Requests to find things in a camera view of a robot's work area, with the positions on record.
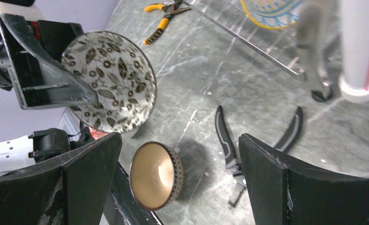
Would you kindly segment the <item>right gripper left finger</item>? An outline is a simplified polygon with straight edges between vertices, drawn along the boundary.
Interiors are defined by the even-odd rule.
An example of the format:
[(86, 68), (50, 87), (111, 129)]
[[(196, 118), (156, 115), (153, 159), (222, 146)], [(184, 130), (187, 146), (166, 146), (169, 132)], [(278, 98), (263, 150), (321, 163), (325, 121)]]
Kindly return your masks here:
[(121, 146), (114, 132), (0, 176), (0, 225), (98, 225)]

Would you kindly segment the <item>beige dark rimmed bowl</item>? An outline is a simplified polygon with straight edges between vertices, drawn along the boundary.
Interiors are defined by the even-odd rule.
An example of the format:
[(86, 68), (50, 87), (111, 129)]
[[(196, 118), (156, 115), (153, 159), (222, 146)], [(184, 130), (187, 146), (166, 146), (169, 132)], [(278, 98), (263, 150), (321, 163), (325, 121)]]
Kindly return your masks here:
[(181, 193), (185, 168), (176, 151), (159, 142), (147, 142), (134, 154), (129, 186), (136, 202), (146, 210), (159, 210)]

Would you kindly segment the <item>steel dish rack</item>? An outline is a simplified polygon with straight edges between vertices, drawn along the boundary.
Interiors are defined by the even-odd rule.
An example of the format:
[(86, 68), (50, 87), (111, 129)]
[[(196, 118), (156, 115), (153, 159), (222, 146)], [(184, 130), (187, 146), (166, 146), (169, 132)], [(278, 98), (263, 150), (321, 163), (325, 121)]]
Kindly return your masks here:
[(304, 82), (312, 98), (326, 102), (333, 97), (333, 85), (324, 79), (322, 84), (307, 80), (309, 68), (301, 65), (297, 56), (295, 27), (269, 30), (254, 24), (238, 0), (184, 0), (201, 16), (220, 27), (260, 56), (290, 76)]

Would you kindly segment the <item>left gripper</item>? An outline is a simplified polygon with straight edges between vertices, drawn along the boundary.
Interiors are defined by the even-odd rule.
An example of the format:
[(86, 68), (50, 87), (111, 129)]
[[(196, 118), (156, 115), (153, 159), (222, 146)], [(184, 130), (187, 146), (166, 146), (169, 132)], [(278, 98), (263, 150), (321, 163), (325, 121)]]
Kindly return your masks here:
[(96, 91), (60, 64), (81, 34), (78, 23), (0, 14), (0, 88), (13, 88), (24, 110), (96, 104)]

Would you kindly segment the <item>brown floral bowl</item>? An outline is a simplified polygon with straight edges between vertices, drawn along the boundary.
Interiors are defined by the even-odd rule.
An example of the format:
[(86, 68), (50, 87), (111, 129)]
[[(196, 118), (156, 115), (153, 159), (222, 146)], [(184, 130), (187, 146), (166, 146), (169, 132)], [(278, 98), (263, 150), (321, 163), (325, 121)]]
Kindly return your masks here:
[(87, 126), (111, 133), (138, 129), (155, 105), (157, 84), (144, 52), (128, 38), (106, 30), (76, 37), (61, 64), (98, 95), (94, 105), (72, 106)]

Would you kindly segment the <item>yellow teal patterned bowl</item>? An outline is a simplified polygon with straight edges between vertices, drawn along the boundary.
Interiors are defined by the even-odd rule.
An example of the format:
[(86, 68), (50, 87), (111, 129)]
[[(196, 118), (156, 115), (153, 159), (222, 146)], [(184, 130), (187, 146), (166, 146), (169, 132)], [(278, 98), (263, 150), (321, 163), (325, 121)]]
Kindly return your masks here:
[(254, 24), (271, 30), (295, 25), (301, 6), (301, 0), (240, 0), (240, 3)]

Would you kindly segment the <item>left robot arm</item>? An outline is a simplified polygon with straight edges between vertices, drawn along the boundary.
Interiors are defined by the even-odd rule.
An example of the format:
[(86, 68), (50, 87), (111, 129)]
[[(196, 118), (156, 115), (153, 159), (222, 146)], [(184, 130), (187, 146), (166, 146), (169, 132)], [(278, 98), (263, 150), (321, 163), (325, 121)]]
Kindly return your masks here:
[[(97, 103), (96, 91), (61, 64), (63, 52), (82, 34), (78, 23), (0, 14), (0, 88), (14, 90), (24, 110)], [(0, 142), (0, 176), (77, 146), (57, 128)]]

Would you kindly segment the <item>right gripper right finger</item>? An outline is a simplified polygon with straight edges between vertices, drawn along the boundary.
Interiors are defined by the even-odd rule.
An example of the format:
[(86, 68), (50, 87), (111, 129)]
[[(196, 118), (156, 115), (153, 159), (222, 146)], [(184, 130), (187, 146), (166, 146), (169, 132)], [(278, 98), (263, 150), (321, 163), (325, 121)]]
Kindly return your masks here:
[(369, 225), (369, 178), (314, 166), (249, 134), (238, 144), (257, 225)]

